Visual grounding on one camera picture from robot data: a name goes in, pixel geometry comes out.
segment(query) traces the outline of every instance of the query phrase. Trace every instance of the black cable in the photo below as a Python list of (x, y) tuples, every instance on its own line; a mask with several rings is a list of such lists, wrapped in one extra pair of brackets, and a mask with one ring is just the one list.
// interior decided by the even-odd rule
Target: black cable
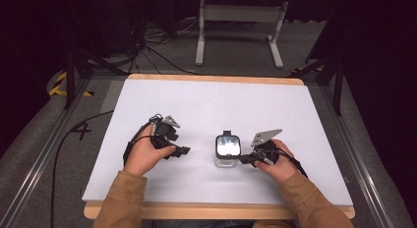
[(130, 140), (130, 143), (134, 142), (135, 139), (141, 134), (141, 132), (150, 124), (153, 124), (156, 122), (156, 120), (158, 119), (162, 119), (162, 115), (160, 115), (159, 113), (155, 114), (153, 117), (149, 118), (148, 122), (146, 124), (144, 124), (143, 126), (141, 126), (139, 128), (139, 130), (135, 133), (135, 135), (132, 137), (132, 139)]
[(187, 73), (187, 74), (199, 75), (199, 74), (197, 74), (197, 73), (192, 73), (192, 72), (186, 71), (186, 70), (184, 70), (184, 69), (182, 69), (182, 68), (178, 67), (177, 65), (175, 65), (175, 64), (173, 64), (171, 61), (167, 60), (165, 57), (163, 57), (161, 54), (159, 54), (158, 52), (156, 52), (154, 49), (150, 48), (149, 46), (145, 45), (145, 47), (146, 47), (148, 50), (153, 51), (153, 53), (155, 53), (157, 56), (161, 57), (163, 60), (165, 60), (166, 62), (168, 62), (168, 63), (169, 63), (169, 64), (171, 64), (172, 66), (174, 66), (176, 69), (178, 69), (178, 70), (180, 70), (180, 71), (182, 71), (182, 72), (184, 72), (184, 73)]
[(132, 70), (133, 62), (135, 62), (135, 60), (136, 60), (136, 56), (137, 56), (137, 55), (135, 55), (135, 58), (134, 58), (134, 59), (132, 59), (132, 62), (131, 62), (131, 65), (130, 65), (130, 67), (129, 67), (129, 71), (128, 71), (128, 73), (130, 73), (130, 72), (131, 72), (131, 70)]
[[(125, 65), (129, 62), (131, 62), (133, 59), (135, 58), (135, 55), (129, 56), (126, 59), (120, 60), (120, 61), (115, 61), (115, 62), (108, 62), (109, 64), (115, 66), (115, 67), (120, 67), (122, 65)], [(103, 69), (102, 66), (95, 64), (95, 63), (89, 63), (89, 65), (94, 68), (94, 69)]]
[(138, 67), (138, 64), (136, 64), (136, 60), (135, 60), (135, 68), (136, 68), (136, 71), (139, 73), (139, 67)]
[(155, 32), (153, 30), (152, 34), (149, 34), (148, 36), (152, 36), (154, 34), (161, 34), (161, 38), (160, 41), (153, 41), (153, 40), (148, 40), (146, 39), (146, 43), (148, 45), (152, 45), (152, 46), (156, 46), (159, 44), (167, 44), (169, 42), (171, 42), (172, 40), (179, 38), (179, 37), (184, 37), (186, 35), (189, 35), (190, 33), (192, 33), (192, 30), (196, 27), (198, 19), (196, 19), (195, 21), (183, 26), (182, 28), (179, 28), (180, 31), (176, 31), (174, 35), (169, 35), (166, 32), (161, 32), (160, 27), (153, 27), (153, 28), (159, 28), (158, 32)]
[(78, 52), (80, 52), (81, 55), (84, 55), (85, 57), (90, 58), (92, 61), (94, 61), (95, 63), (99, 64), (100, 66), (108, 69), (109, 71), (111, 71), (112, 73), (119, 75), (119, 76), (128, 76), (129, 74), (127, 72), (124, 72), (116, 67), (114, 67), (113, 65), (109, 64), (108, 62), (104, 61), (103, 59), (100, 59), (98, 57), (95, 57), (94, 55), (90, 54), (88, 51), (86, 51), (85, 49), (79, 48)]
[(138, 142), (138, 141), (140, 141), (141, 139), (143, 139), (143, 138), (152, 138), (153, 136), (143, 136), (143, 137), (139, 137), (139, 138), (137, 138), (137, 139), (135, 139), (133, 142), (132, 142), (132, 144), (135, 144), (136, 142)]
[(78, 123), (78, 124), (76, 124), (74, 127), (72, 127), (70, 131), (68, 131), (68, 132), (65, 134), (65, 136), (62, 138), (61, 142), (59, 143), (58, 148), (57, 148), (56, 153), (55, 153), (55, 159), (54, 159), (54, 163), (53, 163), (53, 171), (52, 171), (52, 191), (51, 191), (51, 202), (50, 202), (50, 203), (51, 203), (51, 205), (50, 205), (50, 217), (49, 217), (49, 218), (50, 218), (50, 227), (51, 227), (51, 228), (53, 228), (53, 221), (54, 221), (54, 205), (55, 205), (55, 204), (54, 204), (54, 202), (55, 202), (55, 181), (56, 181), (55, 176), (56, 176), (56, 166), (57, 166), (58, 156), (59, 156), (59, 152), (60, 152), (60, 150), (61, 150), (62, 144), (64, 143), (65, 139), (66, 139), (66, 138), (70, 135), (70, 133), (72, 133), (72, 132), (74, 132), (74, 131), (78, 130), (80, 127), (82, 127), (82, 126), (86, 123), (86, 121), (91, 120), (91, 119), (93, 119), (93, 118), (100, 117), (100, 116), (102, 116), (102, 115), (106, 115), (106, 114), (112, 113), (113, 111), (114, 111), (114, 110), (107, 111), (107, 112), (100, 113), (100, 114), (96, 114), (96, 115), (94, 115), (94, 116), (92, 116), (92, 117), (88, 117), (88, 118), (86, 118), (85, 120), (83, 120), (83, 121), (79, 122), (79, 123)]
[(144, 51), (142, 51), (141, 50), (141, 53), (142, 54), (144, 54), (144, 56), (148, 59), (148, 61), (156, 68), (156, 71), (159, 73), (159, 74), (161, 74), (160, 72), (159, 72), (159, 70), (157, 69), (157, 67), (156, 67), (156, 65), (154, 64), (154, 63), (152, 63), (152, 61), (150, 60), (150, 58), (144, 53)]
[(286, 153), (284, 150), (282, 150), (282, 149), (280, 149), (280, 148), (277, 148), (276, 149), (277, 151), (275, 152), (275, 153), (277, 153), (277, 154), (279, 154), (279, 155), (282, 155), (282, 156), (284, 156), (284, 157), (286, 157), (286, 158), (288, 158), (288, 160), (292, 163), (292, 164), (294, 164), (294, 166), (301, 172), (301, 174), (303, 174), (306, 178), (309, 178), (308, 176), (307, 176), (307, 173), (306, 173), (306, 171), (304, 171), (304, 168), (301, 166), (301, 163), (300, 163), (300, 161), (298, 161), (297, 159), (295, 159), (295, 157), (292, 157), (292, 156), (290, 156), (288, 153)]

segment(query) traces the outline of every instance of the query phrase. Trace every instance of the metal frame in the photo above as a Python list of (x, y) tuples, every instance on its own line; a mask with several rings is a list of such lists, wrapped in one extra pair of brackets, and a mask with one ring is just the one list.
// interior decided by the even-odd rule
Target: metal frame
[(25, 205), (28, 202), (31, 193), (36, 187), (37, 182), (42, 176), (42, 173), (45, 170), (49, 162), (49, 159), (56, 152), (59, 139), (63, 135), (63, 130), (68, 120), (70, 119), (70, 116), (74, 111), (77, 102), (83, 96), (88, 85), (88, 79), (80, 80), (72, 104), (69, 105), (68, 109), (64, 110), (61, 116), (59, 117), (58, 122), (55, 125), (55, 128), (53, 129), (51, 135), (49, 136), (48, 140), (43, 146), (43, 149), (37, 157), (36, 162), (33, 164), (24, 182), (22, 183), (21, 188), (19, 189), (12, 203), (9, 205), (9, 208), (7, 209), (5, 215), (3, 216), (0, 222), (0, 228), (14, 227), (16, 221), (18, 220), (23, 209), (25, 208)]
[(394, 227), (392, 221), (389, 218), (387, 210), (381, 200), (381, 197), (378, 193), (377, 188), (374, 185), (371, 175), (365, 165), (365, 162), (362, 160), (361, 154), (354, 146), (352, 139), (350, 138), (349, 131), (343, 121), (343, 118), (338, 116), (332, 107), (332, 99), (330, 90), (326, 86), (320, 86), (322, 96), (325, 99), (325, 103), (328, 107), (328, 110), (331, 112), (331, 117), (333, 122), (336, 124), (337, 128), (340, 131), (340, 135), (346, 146), (346, 155), (349, 159), (350, 164), (352, 165), (353, 171), (358, 179), (359, 185), (362, 189), (362, 192), (367, 200), (368, 206), (371, 209), (371, 212), (375, 218), (375, 221), (378, 227)]
[(273, 35), (268, 36), (268, 44), (275, 67), (277, 69), (283, 68), (276, 41), (278, 40), (287, 6), (287, 2), (283, 2), (281, 7), (206, 5), (205, 0), (200, 0), (200, 33), (197, 44), (196, 65), (203, 65), (206, 42), (205, 21), (238, 21), (275, 23)]

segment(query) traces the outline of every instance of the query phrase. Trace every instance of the person's right hand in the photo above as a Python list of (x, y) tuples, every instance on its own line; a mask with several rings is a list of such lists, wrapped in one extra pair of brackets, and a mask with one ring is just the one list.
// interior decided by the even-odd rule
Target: person's right hand
[[(272, 139), (272, 141), (275, 143), (277, 148), (285, 151), (289, 156), (294, 157), (294, 154), (282, 141), (274, 139)], [(279, 156), (278, 161), (273, 165), (269, 165), (261, 161), (255, 161), (255, 166), (269, 174), (278, 184), (290, 178), (295, 173), (299, 173), (297, 167), (295, 167), (295, 165), (284, 156)]]

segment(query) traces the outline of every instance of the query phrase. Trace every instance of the dark floor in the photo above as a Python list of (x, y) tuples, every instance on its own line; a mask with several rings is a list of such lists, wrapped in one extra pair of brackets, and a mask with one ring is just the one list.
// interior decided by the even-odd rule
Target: dark floor
[[(152, 48), (177, 66), (198, 74), (285, 77), (294, 68), (305, 66), (304, 60), (324, 25), (324, 23), (286, 23), (283, 25), (278, 39), (278, 48), (284, 62), (282, 70), (277, 70), (274, 67), (268, 50), (266, 35), (269, 30), (273, 29), (268, 25), (257, 24), (249, 29), (240, 29), (225, 23), (213, 24), (207, 30), (205, 63), (202, 67), (194, 65), (198, 38), (194, 33), (174, 39), (167, 44), (152, 46)], [(148, 53), (146, 50), (144, 52), (159, 72), (180, 74), (154, 53)], [(133, 65), (132, 72), (156, 73), (154, 65), (143, 54), (138, 56), (136, 64), (138, 69)], [(127, 64), (121, 68), (127, 71), (129, 66), (130, 64)], [(352, 196), (356, 210), (356, 216), (352, 222), (355, 227), (379, 227), (347, 157), (346, 146), (337, 126), (329, 117), (332, 110), (326, 105), (321, 87), (307, 81), (313, 77), (313, 74), (306, 76), (305, 83), (309, 86), (335, 158), (346, 180), (347, 189)], [(123, 78), (115, 77), (108, 71), (95, 71), (87, 88), (88, 91), (94, 92), (94, 96), (82, 97), (77, 102), (64, 132), (89, 116), (111, 109), (117, 99), (122, 81)], [(63, 113), (64, 104), (64, 96), (51, 96), (50, 101), (32, 119), (1, 158), (0, 200), (2, 200), (2, 206), (0, 206), (0, 215), (2, 217), (6, 214), (9, 204), (12, 203)], [(342, 120), (370, 172), (390, 217), (392, 227), (413, 227), (403, 200), (369, 139), (347, 83), (343, 86), (341, 106)], [(80, 141), (80, 134), (70, 134), (66, 138), (57, 163), (54, 227), (90, 227), (92, 225), (92, 221), (83, 215), (85, 203), (81, 197), (110, 118), (111, 115), (105, 115), (90, 120), (89, 129), (92, 131), (87, 133), (82, 141)], [(52, 165), (53, 157), (43, 173), (39, 175), (37, 184), (22, 212), (17, 214), (18, 219), (16, 219), (14, 227), (49, 226)]]

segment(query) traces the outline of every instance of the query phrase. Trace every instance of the hand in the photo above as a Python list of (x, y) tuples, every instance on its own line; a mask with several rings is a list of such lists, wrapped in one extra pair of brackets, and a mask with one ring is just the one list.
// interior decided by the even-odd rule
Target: hand
[(150, 136), (151, 132), (152, 125), (149, 125), (144, 128), (138, 136), (138, 138), (145, 138), (138, 140), (134, 144), (123, 171), (143, 176), (152, 169), (161, 158), (175, 151), (175, 146), (173, 145), (155, 149), (150, 142), (150, 138), (146, 137)]
[[(294, 154), (282, 141), (272, 141), (275, 143), (277, 148), (282, 149), (284, 152), (288, 153), (289, 156), (294, 157)], [(297, 167), (295, 167), (295, 165), (292, 164), (292, 162), (290, 162), (289, 159), (284, 156), (280, 156), (274, 165), (268, 165), (261, 161), (255, 161), (255, 166), (269, 174), (278, 184), (290, 178), (295, 173), (299, 173)]]

